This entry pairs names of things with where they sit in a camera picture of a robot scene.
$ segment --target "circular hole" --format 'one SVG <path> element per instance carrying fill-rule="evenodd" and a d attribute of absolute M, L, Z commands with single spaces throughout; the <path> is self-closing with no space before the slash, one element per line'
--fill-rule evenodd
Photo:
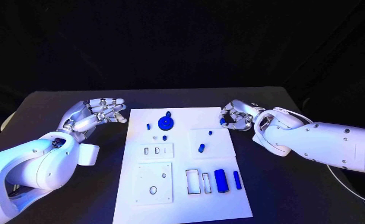
<path fill-rule="evenodd" d="M 153 187 L 151 188 L 151 194 L 155 195 L 156 192 L 158 192 L 158 188 L 156 188 L 156 186 L 153 186 Z"/>

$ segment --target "dark table surface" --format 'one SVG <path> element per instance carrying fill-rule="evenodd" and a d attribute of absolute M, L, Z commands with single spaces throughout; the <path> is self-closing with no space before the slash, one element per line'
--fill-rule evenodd
<path fill-rule="evenodd" d="M 0 133 L 0 151 L 55 131 L 80 101 L 125 98 L 130 109 L 224 107 L 234 99 L 299 112 L 282 87 L 221 89 L 35 92 L 25 99 Z M 96 166 L 78 166 L 67 185 L 39 199 L 9 223 L 113 223 L 129 123 L 97 127 L 86 143 L 97 144 Z M 237 162 L 254 217 L 218 223 L 364 223 L 365 205 L 337 182 L 327 166 L 272 154 L 253 142 L 254 131 L 231 131 Z M 342 172 L 334 168 L 348 183 Z"/>

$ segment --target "white robotic arm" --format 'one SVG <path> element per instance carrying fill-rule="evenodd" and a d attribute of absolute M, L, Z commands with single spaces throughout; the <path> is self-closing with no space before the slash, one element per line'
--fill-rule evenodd
<path fill-rule="evenodd" d="M 123 99 L 78 102 L 67 111 L 55 132 L 0 152 L 0 223 L 68 182 L 77 164 L 94 165 L 100 147 L 80 144 L 99 124 L 126 123 L 119 111 Z M 6 190 L 6 182 L 13 192 Z"/>
<path fill-rule="evenodd" d="M 227 124 L 224 115 L 228 112 L 234 123 Z M 254 103 L 240 100 L 224 107 L 220 119 L 224 127 L 241 131 L 249 130 L 256 123 L 253 140 L 276 155 L 285 157 L 293 150 L 312 161 L 365 172 L 365 129 L 314 123 L 305 116 L 283 108 L 266 110 Z"/>

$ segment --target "white mounting plate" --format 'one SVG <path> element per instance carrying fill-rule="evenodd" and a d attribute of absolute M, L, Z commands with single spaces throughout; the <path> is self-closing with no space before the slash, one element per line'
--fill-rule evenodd
<path fill-rule="evenodd" d="M 194 159 L 236 157 L 234 145 L 227 128 L 190 130 L 191 155 Z M 204 152 L 198 151 L 205 144 Z"/>
<path fill-rule="evenodd" d="M 139 156 L 143 160 L 174 158 L 174 143 L 142 144 Z"/>
<path fill-rule="evenodd" d="M 158 126 L 161 117 L 172 112 L 174 128 L 162 131 Z M 253 217 L 244 181 L 237 190 L 234 171 L 240 168 L 236 156 L 226 158 L 194 159 L 191 157 L 191 129 L 221 129 L 221 108 L 166 108 L 132 110 L 126 139 L 120 186 L 116 202 L 114 224 L 145 223 L 172 224 Z M 224 137 L 231 142 L 230 134 Z M 140 159 L 142 144 L 174 143 L 174 158 Z M 139 163 L 172 163 L 174 202 L 136 206 L 133 200 L 133 174 Z M 188 194 L 187 170 L 198 169 L 201 194 Z M 215 170 L 224 169 L 230 191 L 218 193 Z M 202 173 L 210 174 L 211 193 L 204 193 Z"/>
<path fill-rule="evenodd" d="M 143 163 L 135 169 L 133 200 L 135 205 L 174 202 L 172 163 Z"/>

